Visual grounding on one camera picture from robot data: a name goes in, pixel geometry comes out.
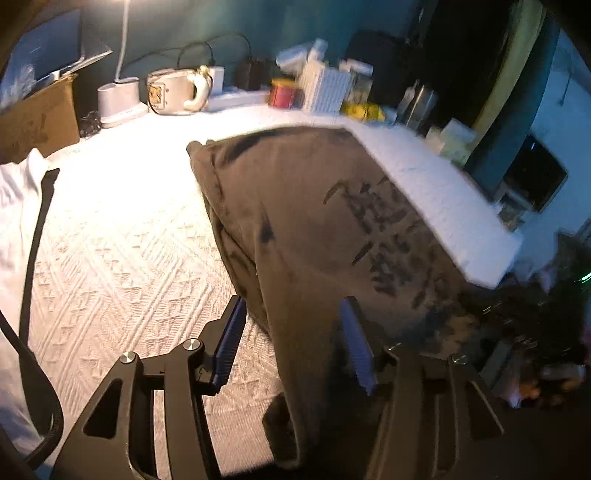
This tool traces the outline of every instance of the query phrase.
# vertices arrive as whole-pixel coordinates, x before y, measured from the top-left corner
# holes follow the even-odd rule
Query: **white mattress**
[[[49,159],[61,173],[35,265],[30,347],[58,392],[66,434],[121,352],[170,351],[217,318],[233,293],[186,145],[293,124],[349,128],[469,280],[495,286],[511,266],[519,239],[449,162],[404,128],[263,105],[149,113]],[[205,402],[223,474],[272,460],[261,420],[281,388],[272,346],[249,320],[229,384]],[[158,472],[166,479],[161,408],[155,419]]]

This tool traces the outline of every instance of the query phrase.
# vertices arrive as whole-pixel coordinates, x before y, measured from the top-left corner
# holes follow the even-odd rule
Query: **black cable cord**
[[[220,35],[216,35],[214,37],[208,38],[207,41],[208,42],[212,42],[212,41],[215,41],[215,40],[220,40],[221,38],[232,37],[232,36],[240,37],[240,38],[242,38],[246,42],[246,45],[248,46],[248,56],[249,57],[252,57],[252,45],[251,45],[251,42],[250,42],[250,40],[248,40],[248,37],[244,33],[242,33],[242,32],[231,31],[231,32],[227,32],[227,33],[222,33]]]
[[[248,58],[252,57],[252,45],[251,45],[250,40],[248,40],[248,37],[242,32],[231,31],[231,32],[227,32],[227,33],[222,33],[220,35],[214,35],[213,37],[210,37],[207,40],[196,40],[194,42],[186,44],[183,48],[180,49],[181,51],[178,52],[177,69],[180,68],[181,58],[182,58],[183,54],[189,48],[197,47],[197,46],[206,46],[207,48],[209,48],[209,52],[210,52],[209,65],[215,65],[216,61],[215,61],[215,56],[213,54],[213,49],[212,49],[211,43],[216,40],[220,40],[221,38],[226,38],[226,37],[240,37],[240,38],[242,38],[244,40],[244,42],[246,42],[246,46],[248,47]]]
[[[123,66],[121,67],[121,71],[124,71],[130,65],[133,65],[134,63],[138,63],[139,61],[141,61],[147,57],[151,57],[152,55],[160,55],[161,57],[165,57],[165,58],[169,59],[170,56],[166,55],[164,52],[173,51],[173,50],[182,50],[182,49],[183,49],[183,47],[167,47],[167,48],[161,48],[159,50],[149,51],[148,53],[144,53],[143,55],[140,55],[139,57],[137,57],[133,60],[126,61],[123,64]]]
[[[47,433],[47,436],[41,441],[37,448],[35,448],[25,457],[27,465],[32,470],[36,470],[60,443],[61,436],[64,433],[64,413],[61,409],[61,404],[59,398],[57,397],[57,393],[47,378],[45,372],[37,363],[35,355],[33,355],[29,348],[21,342],[21,339],[17,336],[14,330],[12,330],[10,324],[2,312],[0,312],[0,330],[12,347],[17,351],[21,359],[26,360],[30,364],[31,368],[37,374],[39,382],[46,387],[47,392],[49,393],[51,411],[53,414],[51,428]]]
[[[191,43],[187,43],[183,48],[181,48],[181,51],[178,52],[178,56],[177,56],[177,70],[181,67],[181,58],[183,56],[183,54],[190,48],[193,47],[198,47],[198,46],[206,46],[209,49],[209,61],[207,62],[208,65],[213,65],[215,64],[215,58],[213,57],[213,49],[212,46],[204,40],[197,40],[197,41],[192,41]]]

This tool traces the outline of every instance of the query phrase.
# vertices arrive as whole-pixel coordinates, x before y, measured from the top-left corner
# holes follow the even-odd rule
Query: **white box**
[[[310,60],[304,66],[298,84],[304,95],[304,112],[339,113],[351,87],[351,73]]]

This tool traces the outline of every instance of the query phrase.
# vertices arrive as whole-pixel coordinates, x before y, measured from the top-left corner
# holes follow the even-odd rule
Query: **dark fabric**
[[[31,322],[31,296],[33,294],[33,274],[35,273],[35,262],[43,225],[47,218],[47,212],[53,198],[54,183],[60,172],[59,168],[46,172],[41,181],[41,208],[37,217],[37,224],[33,232],[33,241],[31,242],[31,252],[27,262],[27,272],[25,273],[25,287],[22,292],[21,318],[18,325],[18,336],[24,345],[29,342],[29,324]],[[47,400],[47,387],[39,382],[37,367],[32,368],[28,359],[19,357],[21,368],[22,389],[25,394],[25,401],[31,421],[41,436],[47,435],[51,429],[51,419],[53,417],[52,405]]]
[[[294,466],[328,419],[343,424],[371,409],[352,403],[361,390],[348,390],[352,381],[339,384],[338,302],[353,295],[384,339],[437,351],[433,333],[465,281],[347,130],[290,127],[187,150],[230,278],[274,344],[291,422],[277,402],[265,428],[278,419],[284,434],[268,435],[271,448]],[[290,435],[298,457],[285,461]]]

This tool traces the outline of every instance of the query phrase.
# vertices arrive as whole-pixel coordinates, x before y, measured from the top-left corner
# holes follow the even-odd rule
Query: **clutter on floor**
[[[474,362],[513,408],[561,407],[591,377],[591,249],[564,232],[557,239],[554,260],[530,280],[508,276],[495,291],[462,298],[486,331],[472,340]]]

